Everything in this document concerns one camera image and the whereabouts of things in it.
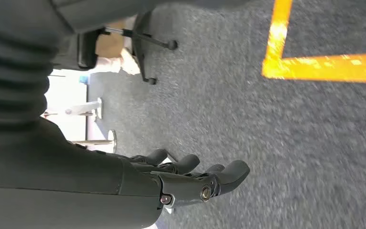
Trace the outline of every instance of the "gray carpet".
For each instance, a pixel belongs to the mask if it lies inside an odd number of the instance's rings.
[[[241,159],[233,193],[163,213],[165,229],[366,228],[366,84],[267,80],[260,74],[273,0],[207,11],[164,5],[149,32],[146,72],[102,73],[103,131],[118,153],[197,154],[198,171]],[[366,52],[366,0],[295,0],[285,56]]]

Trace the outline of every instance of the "chair wheel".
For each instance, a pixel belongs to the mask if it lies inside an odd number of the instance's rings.
[[[149,78],[148,83],[149,83],[150,85],[155,85],[155,84],[156,84],[156,79],[154,79],[154,78]]]
[[[173,41],[169,41],[168,42],[168,49],[170,50],[176,50],[178,47],[177,41],[173,40]]]

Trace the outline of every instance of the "screw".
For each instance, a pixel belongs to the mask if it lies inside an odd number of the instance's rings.
[[[168,205],[168,204],[171,203],[171,201],[172,201],[172,197],[171,196],[168,196],[168,195],[162,195],[161,196],[161,203],[162,204]]]
[[[201,191],[201,199],[205,202],[208,201],[211,197],[211,189],[208,186],[204,186]]]

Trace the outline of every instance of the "office chair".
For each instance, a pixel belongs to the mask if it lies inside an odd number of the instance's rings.
[[[87,71],[96,66],[96,42],[99,35],[110,35],[117,33],[124,37],[130,37],[132,40],[132,54],[137,58],[138,66],[141,71],[142,80],[149,84],[156,84],[155,78],[146,78],[144,67],[144,53],[142,41],[149,42],[169,50],[176,50],[177,41],[172,40],[167,43],[152,38],[151,35],[143,33],[145,22],[149,20],[151,12],[137,15],[132,30],[101,28],[84,34],[77,34],[67,40],[60,47],[60,53],[53,61],[55,69],[71,69],[78,71]]]

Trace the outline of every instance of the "yellow tape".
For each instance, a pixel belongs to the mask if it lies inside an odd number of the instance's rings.
[[[366,83],[366,54],[282,58],[292,0],[276,0],[262,74],[287,80]]]

